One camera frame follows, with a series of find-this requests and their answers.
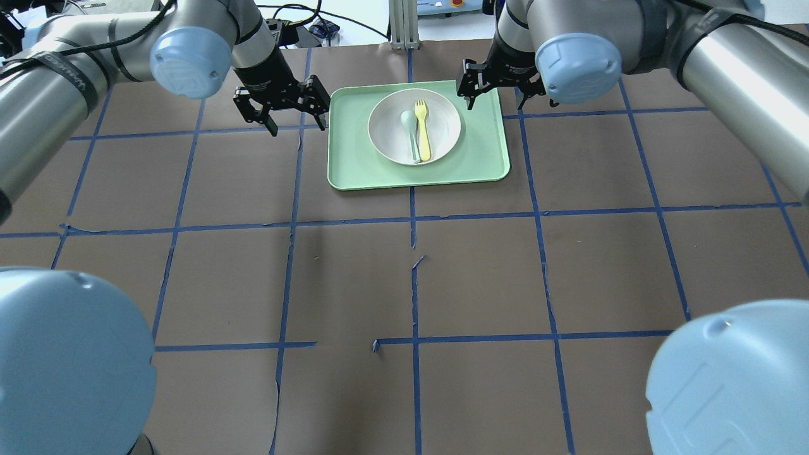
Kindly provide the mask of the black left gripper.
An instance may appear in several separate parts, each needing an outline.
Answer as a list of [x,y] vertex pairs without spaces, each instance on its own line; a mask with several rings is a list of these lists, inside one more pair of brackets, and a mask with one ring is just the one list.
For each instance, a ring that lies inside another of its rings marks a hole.
[[317,75],[295,78],[280,49],[255,66],[234,68],[234,73],[242,85],[232,99],[245,122],[262,124],[277,137],[279,127],[271,112],[295,109],[311,115],[320,131],[326,131],[331,97],[324,84]]

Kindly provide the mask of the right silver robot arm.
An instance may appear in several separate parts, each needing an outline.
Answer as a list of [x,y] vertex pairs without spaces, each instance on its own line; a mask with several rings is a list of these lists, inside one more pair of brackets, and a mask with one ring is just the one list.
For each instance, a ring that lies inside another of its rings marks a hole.
[[581,104],[622,75],[665,68],[807,204],[807,36],[765,21],[760,1],[496,1],[483,63],[463,60],[471,109],[497,87]]

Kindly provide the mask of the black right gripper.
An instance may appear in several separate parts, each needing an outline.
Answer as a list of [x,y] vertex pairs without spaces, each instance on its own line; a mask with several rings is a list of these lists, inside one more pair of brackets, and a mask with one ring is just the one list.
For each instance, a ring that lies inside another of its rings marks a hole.
[[[522,106],[533,96],[546,95],[535,53],[515,49],[502,38],[494,38],[483,63],[468,58],[462,60],[456,95],[466,100],[468,111],[473,109],[479,96],[498,87],[517,87],[523,93]],[[554,94],[549,93],[548,98],[549,107],[560,106]]]

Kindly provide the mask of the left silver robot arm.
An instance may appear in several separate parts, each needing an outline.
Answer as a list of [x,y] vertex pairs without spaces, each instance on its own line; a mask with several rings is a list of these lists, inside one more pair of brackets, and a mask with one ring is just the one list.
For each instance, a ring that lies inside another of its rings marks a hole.
[[55,153],[118,83],[156,81],[191,100],[241,81],[246,122],[277,135],[272,111],[296,109],[327,126],[331,98],[316,76],[295,78],[254,1],[167,1],[159,11],[55,16],[24,32],[2,66],[2,220]]

